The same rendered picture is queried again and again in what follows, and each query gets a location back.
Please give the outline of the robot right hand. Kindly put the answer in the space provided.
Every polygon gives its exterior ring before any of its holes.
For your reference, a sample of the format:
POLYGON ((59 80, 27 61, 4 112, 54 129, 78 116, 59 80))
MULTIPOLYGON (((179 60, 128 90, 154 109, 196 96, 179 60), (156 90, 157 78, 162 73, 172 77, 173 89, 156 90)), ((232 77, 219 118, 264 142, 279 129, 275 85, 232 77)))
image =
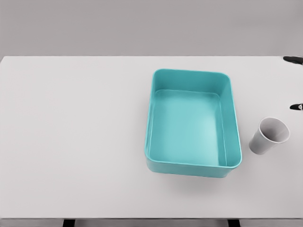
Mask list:
MULTIPOLYGON (((303 57, 283 56, 283 60, 286 62, 303 65, 303 57)), ((289 108, 291 110, 303 111, 303 103, 293 104, 289 108)))

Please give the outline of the white paper cup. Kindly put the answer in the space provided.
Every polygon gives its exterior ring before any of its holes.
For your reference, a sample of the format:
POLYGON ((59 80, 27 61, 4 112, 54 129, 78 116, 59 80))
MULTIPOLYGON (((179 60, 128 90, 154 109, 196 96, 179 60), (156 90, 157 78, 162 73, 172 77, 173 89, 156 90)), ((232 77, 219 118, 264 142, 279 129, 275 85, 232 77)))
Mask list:
POLYGON ((287 142, 290 138, 288 126, 278 118, 265 117, 259 124, 249 142, 252 152, 262 155, 277 145, 287 142))

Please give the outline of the teal rectangular plastic basket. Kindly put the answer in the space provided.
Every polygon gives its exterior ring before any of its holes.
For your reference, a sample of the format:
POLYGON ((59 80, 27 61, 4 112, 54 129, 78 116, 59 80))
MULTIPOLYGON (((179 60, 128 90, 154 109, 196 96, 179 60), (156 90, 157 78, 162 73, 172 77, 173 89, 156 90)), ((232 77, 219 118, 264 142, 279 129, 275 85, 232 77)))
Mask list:
POLYGON ((144 152, 156 173, 223 178, 236 169, 242 151, 230 77, 156 70, 144 152))

